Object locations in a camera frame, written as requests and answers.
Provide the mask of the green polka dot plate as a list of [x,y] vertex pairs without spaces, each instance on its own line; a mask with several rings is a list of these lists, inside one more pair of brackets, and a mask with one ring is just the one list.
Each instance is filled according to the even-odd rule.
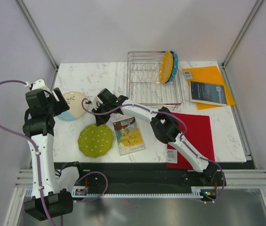
[[79,151],[85,156],[98,158],[113,147],[114,136],[107,125],[90,124],[80,132],[77,143]]

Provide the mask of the paperback book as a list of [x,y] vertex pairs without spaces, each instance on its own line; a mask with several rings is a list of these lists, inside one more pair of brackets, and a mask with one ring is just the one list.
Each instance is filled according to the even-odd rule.
[[135,117],[115,121],[113,127],[121,156],[145,150],[145,143]]

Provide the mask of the wire dish rack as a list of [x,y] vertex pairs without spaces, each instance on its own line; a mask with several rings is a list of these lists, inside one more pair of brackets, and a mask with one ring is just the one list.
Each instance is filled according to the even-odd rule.
[[127,55],[126,96],[151,108],[173,111],[183,103],[183,91],[176,71],[174,79],[160,83],[159,68],[164,51],[130,51]]

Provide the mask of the yellow polka dot plate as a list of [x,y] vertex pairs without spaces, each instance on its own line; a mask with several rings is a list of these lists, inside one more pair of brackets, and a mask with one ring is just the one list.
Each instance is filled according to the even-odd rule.
[[160,83],[167,83],[172,75],[174,66],[174,57],[172,52],[166,51],[161,60],[159,68],[159,81]]

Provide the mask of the blue polka dot plate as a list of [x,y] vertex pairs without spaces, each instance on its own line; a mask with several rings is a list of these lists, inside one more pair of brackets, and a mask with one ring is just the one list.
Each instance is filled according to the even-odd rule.
[[167,83],[170,83],[172,82],[175,77],[176,77],[176,73],[177,73],[177,70],[178,70],[178,54],[174,51],[171,50],[171,53],[173,55],[173,58],[174,58],[174,63],[173,63],[173,69],[172,69],[172,73],[171,73],[171,76],[170,78],[168,79]]

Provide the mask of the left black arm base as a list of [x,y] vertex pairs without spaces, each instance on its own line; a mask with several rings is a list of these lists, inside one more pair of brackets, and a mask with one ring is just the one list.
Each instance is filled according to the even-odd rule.
[[[80,168],[79,170],[79,179],[85,176],[86,174],[90,172],[101,172],[108,178],[108,169],[103,167],[91,167],[91,168]],[[82,179],[80,182],[76,181],[76,186],[87,186],[88,188],[94,188],[103,190],[107,183],[103,175],[100,173],[92,173],[91,175],[86,176],[84,179]]]

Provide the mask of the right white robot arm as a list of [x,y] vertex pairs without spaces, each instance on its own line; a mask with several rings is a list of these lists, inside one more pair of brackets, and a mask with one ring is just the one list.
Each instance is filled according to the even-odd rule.
[[93,104],[91,114],[96,118],[96,125],[106,124],[111,114],[126,114],[148,122],[158,141],[174,147],[198,172],[198,180],[203,185],[210,185],[215,180],[218,165],[201,154],[186,138],[187,127],[166,107],[151,109],[120,95],[116,97],[108,89],[103,89],[97,95],[98,101],[86,101]]

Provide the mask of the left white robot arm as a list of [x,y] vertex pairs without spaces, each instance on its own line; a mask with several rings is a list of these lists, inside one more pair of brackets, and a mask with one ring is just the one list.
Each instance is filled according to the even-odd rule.
[[69,110],[60,89],[53,92],[34,89],[26,93],[23,132],[28,138],[33,169],[31,200],[24,203],[25,212],[39,221],[73,211],[72,190],[85,181],[79,162],[63,165],[56,177],[53,161],[54,117]]

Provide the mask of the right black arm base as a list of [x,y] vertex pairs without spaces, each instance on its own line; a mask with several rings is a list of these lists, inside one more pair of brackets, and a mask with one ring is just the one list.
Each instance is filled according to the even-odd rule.
[[193,170],[183,170],[183,181],[191,186],[222,186],[223,177],[220,170],[211,170],[208,172],[195,172]]

